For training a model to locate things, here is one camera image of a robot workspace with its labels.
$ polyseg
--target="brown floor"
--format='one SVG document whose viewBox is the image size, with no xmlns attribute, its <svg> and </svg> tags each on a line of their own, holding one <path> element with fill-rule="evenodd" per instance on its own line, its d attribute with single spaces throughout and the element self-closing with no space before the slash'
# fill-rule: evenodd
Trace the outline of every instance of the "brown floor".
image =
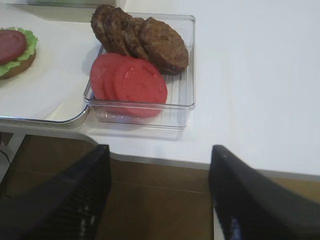
<svg viewBox="0 0 320 240">
<path fill-rule="evenodd" d="M 17 196 L 45 182 L 77 161 L 90 143 L 41 136 L 23 141 L 0 188 L 0 198 Z M 211 198 L 208 171 L 111 161 L 112 189 L 98 240 L 210 240 Z M 275 179 L 281 185 L 320 202 L 320 183 Z"/>
</svg>

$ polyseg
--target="clear plastic container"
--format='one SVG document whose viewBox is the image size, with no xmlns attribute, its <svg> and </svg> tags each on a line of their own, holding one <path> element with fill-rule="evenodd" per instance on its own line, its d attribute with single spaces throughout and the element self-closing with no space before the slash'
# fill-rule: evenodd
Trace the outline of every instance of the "clear plastic container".
<svg viewBox="0 0 320 240">
<path fill-rule="evenodd" d="M 179 75 L 164 75 L 168 89 L 168 96 L 165 104 L 127 102 L 127 101 L 107 101 L 96 100 L 91 89 L 90 81 L 84 91 L 84 101 L 93 110 L 100 122 L 143 125 L 164 129 L 183 129 L 187 126 L 191 111 L 195 108 L 194 96 L 194 44 L 195 44 L 195 18 L 190 15 L 162 15 L 162 14 L 142 14 L 130 13 L 133 17 L 147 19 L 153 17 L 163 21 L 175 29 L 183 38 L 185 46 L 189 52 L 189 66 Z M 98 56 L 105 53 L 101 47 Z M 114 114 L 121 108 L 138 108 L 148 110 L 158 110 L 157 116 L 142 118 Z"/>
</svg>

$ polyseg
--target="burger patty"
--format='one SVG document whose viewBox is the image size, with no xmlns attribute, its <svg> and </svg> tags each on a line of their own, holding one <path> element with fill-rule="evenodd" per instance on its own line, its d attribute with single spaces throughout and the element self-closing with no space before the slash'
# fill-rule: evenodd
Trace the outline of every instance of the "burger patty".
<svg viewBox="0 0 320 240">
<path fill-rule="evenodd" d="M 132 56 L 123 37 L 123 31 L 130 19 L 132 19 L 132 16 L 117 7 L 112 10 L 104 24 L 106 35 L 111 44 L 111 51 L 123 56 Z"/>
<path fill-rule="evenodd" d="M 142 25 L 139 40 L 161 73 L 177 75 L 189 64 L 189 54 L 181 36 L 163 21 L 149 17 Z"/>
<path fill-rule="evenodd" d="M 149 56 L 139 40 L 140 30 L 144 22 L 145 20 L 141 17 L 130 19 L 123 32 L 123 37 L 126 46 L 137 58 L 149 60 Z"/>
<path fill-rule="evenodd" d="M 91 27 L 95 37 L 102 43 L 107 52 L 111 52 L 111 44 L 105 31 L 105 22 L 115 8 L 111 5 L 100 5 L 91 18 Z"/>
</svg>

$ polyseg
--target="tomato slice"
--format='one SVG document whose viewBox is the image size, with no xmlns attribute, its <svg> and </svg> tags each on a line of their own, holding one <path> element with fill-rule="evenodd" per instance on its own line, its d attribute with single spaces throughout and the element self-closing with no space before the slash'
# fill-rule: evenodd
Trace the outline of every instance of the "tomato slice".
<svg viewBox="0 0 320 240">
<path fill-rule="evenodd" d="M 109 100 L 113 98 L 112 93 L 104 91 L 105 74 L 113 71 L 114 62 L 119 62 L 124 56 L 117 53 L 105 53 L 97 57 L 90 72 L 90 83 L 93 94 L 98 100 Z"/>
<path fill-rule="evenodd" d="M 121 66 L 126 61 L 132 60 L 132 57 L 129 56 L 122 56 L 119 55 L 114 57 L 112 61 L 108 64 L 108 70 L 105 72 L 103 76 L 103 89 L 104 94 L 107 100 L 116 101 L 118 100 L 115 90 L 114 90 L 114 83 L 113 78 L 115 75 L 116 70 L 119 66 Z"/>
<path fill-rule="evenodd" d="M 168 90 L 159 71 L 144 59 L 132 59 L 120 65 L 113 76 L 115 97 L 122 102 L 166 103 Z M 129 115 L 149 118 L 160 110 L 126 108 Z"/>
<path fill-rule="evenodd" d="M 27 48 L 26 36 L 15 30 L 0 30 L 0 65 L 20 57 Z"/>
</svg>

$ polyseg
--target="lettuce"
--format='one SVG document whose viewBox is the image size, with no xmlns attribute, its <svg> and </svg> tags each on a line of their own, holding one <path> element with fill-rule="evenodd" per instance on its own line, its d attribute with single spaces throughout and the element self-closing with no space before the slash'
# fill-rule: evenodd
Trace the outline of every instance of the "lettuce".
<svg viewBox="0 0 320 240">
<path fill-rule="evenodd" d="M 23 33 L 26 38 L 26 49 L 24 53 L 17 59 L 0 65 L 0 77 L 9 72 L 10 69 L 20 66 L 21 61 L 27 60 L 31 55 L 33 55 L 36 52 L 38 42 L 38 38 L 36 38 L 33 32 L 30 30 L 24 30 L 20 27 L 8 27 L 6 30 L 15 30 Z"/>
</svg>

